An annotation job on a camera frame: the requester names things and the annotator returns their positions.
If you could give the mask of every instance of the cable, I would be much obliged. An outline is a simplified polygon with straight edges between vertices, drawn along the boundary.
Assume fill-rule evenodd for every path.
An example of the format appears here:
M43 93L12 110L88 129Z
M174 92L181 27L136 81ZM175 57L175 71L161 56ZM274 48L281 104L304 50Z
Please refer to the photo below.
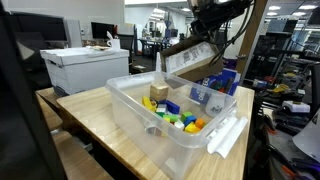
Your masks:
M247 9L246 16L245 16L244 21L243 21L241 27L239 28L239 31L237 32L237 34L236 34L235 36L233 36L229 41L227 41L227 42L225 42L225 43L221 43L221 44L224 44L223 49L222 49L218 54L216 54L216 55L213 57L213 59L210 61L209 66L215 65L215 64L217 63L217 61L218 61L219 59L221 59L221 57L224 55L224 52L226 51L226 49L227 49L231 44L233 44L233 43L246 31L246 29L247 29L247 27L248 27L248 25L249 25L249 23L250 23L250 21L251 21L251 19L252 19L253 12L254 12L255 9L256 9L256 0L254 0L253 10L252 10L252 14L251 14L251 16L250 16L250 19L249 19L249 21L246 23L247 18L248 18L248 15L249 15L249 12L250 12L250 7L251 7L251 5L250 5L250 6L248 7L248 9Z

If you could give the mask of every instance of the ceiling light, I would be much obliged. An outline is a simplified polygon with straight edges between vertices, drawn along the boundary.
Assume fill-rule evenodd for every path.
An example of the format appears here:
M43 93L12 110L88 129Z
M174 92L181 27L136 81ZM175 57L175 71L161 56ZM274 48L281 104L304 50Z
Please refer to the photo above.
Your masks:
M317 8L318 6L315 6L315 5L304 5L304 6L300 6L299 9L305 9L305 10L308 10L308 9L315 9Z
M218 0L218 4L221 4L221 3L225 3L225 2L228 2L230 0Z
M181 11L190 12L191 10L189 8L182 8Z
M304 13L304 12L295 12L292 15L294 15L294 16L303 16L303 15L306 15L306 13Z
M269 7L269 10L279 10L279 9L281 9L280 6L270 6Z
M155 12L155 13L162 13L162 14L166 13L164 10L161 10L161 9L158 9L158 8L155 8L155 9L153 10L153 12Z
M275 13L275 12L268 12L267 15L268 15L268 16L275 16L275 15L277 15L277 13Z

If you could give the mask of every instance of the office chair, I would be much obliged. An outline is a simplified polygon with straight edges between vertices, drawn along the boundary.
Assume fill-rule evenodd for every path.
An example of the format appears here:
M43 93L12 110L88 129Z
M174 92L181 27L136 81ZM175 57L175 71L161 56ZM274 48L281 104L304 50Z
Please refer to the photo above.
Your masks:
M134 69L132 66L132 45L133 45L133 39L134 39L134 35L125 35L125 34L118 34L118 38L120 39L120 48L121 49L125 49L125 50L129 50L129 59L128 59L128 63L129 63L129 73L131 74L138 74L141 73L140 70L138 69Z
M129 51L129 65L132 64L133 35L118 34L121 49Z

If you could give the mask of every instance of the white wall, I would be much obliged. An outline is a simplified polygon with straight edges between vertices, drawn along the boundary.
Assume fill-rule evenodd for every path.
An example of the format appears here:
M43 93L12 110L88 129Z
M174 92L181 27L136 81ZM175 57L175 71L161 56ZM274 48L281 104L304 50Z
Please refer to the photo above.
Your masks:
M151 16L156 5L148 5L143 7L125 7L125 23L135 24L137 28L137 38L142 38L142 30L148 23L149 17ZM138 50L142 50L142 44L138 41Z
M172 18L171 20L172 24L170 28L178 29L179 31L178 34L180 33L186 34L187 32L186 16L170 10L168 10L168 12L170 12L170 16L171 16L170 19Z
M141 24L145 26L151 16L155 5L144 7L125 7L125 23Z
M80 20L80 26L91 39L90 22L124 24L124 0L1 0L7 11L21 11L63 16Z

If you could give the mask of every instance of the blue block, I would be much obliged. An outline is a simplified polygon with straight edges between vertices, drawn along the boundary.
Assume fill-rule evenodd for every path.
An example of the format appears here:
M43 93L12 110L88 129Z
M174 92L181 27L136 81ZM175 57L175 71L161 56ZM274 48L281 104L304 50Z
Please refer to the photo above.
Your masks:
M174 104L173 102L167 100L167 109L169 112L171 112L172 114L179 114L180 112L180 107L176 104Z
M191 122L196 122L197 118L195 116L188 116L186 120L184 120L183 124L187 127Z

